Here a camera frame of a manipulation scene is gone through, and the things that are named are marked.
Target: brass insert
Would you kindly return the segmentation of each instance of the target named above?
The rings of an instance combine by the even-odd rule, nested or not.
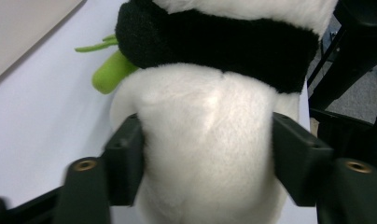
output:
[[[369,166],[367,166],[363,163],[360,163],[360,162],[348,161],[346,163],[346,166],[351,170],[354,170],[356,172],[360,172],[360,173],[363,173],[363,174],[371,173],[371,168],[369,168]]]
[[[96,166],[96,161],[81,161],[75,165],[75,170],[86,171],[86,170],[92,169],[95,166]]]

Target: floor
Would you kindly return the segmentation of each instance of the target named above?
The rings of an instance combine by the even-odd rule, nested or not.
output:
[[[328,32],[338,31],[339,27],[339,23],[333,18]],[[319,50],[310,65],[308,76],[319,62],[320,55]],[[308,89],[310,96],[313,93],[314,86],[327,72],[330,65],[331,63],[329,62],[324,65],[313,85]],[[340,99],[334,101],[327,108],[327,111],[374,123],[377,117],[377,66],[356,82]]]

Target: stuffed animal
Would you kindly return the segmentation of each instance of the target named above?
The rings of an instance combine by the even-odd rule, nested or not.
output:
[[[121,61],[140,69],[113,75],[125,78],[110,114],[115,129],[134,113],[143,126],[135,207],[145,223],[278,220],[286,192],[273,173],[272,112],[298,120],[305,74],[336,1],[121,6]]]

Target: white fur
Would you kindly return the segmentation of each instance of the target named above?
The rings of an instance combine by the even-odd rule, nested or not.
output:
[[[322,36],[337,0],[153,0],[169,13],[197,9],[239,20],[272,19]]]
[[[137,113],[146,170],[136,207],[154,224],[269,224],[286,193],[273,174],[272,112],[298,118],[297,94],[190,64],[139,70],[111,108],[115,129]]]

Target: black fur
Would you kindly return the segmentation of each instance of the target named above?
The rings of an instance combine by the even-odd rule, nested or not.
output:
[[[119,48],[135,65],[195,63],[301,92],[318,35],[280,21],[242,21],[189,10],[168,15],[151,0],[123,4]]]

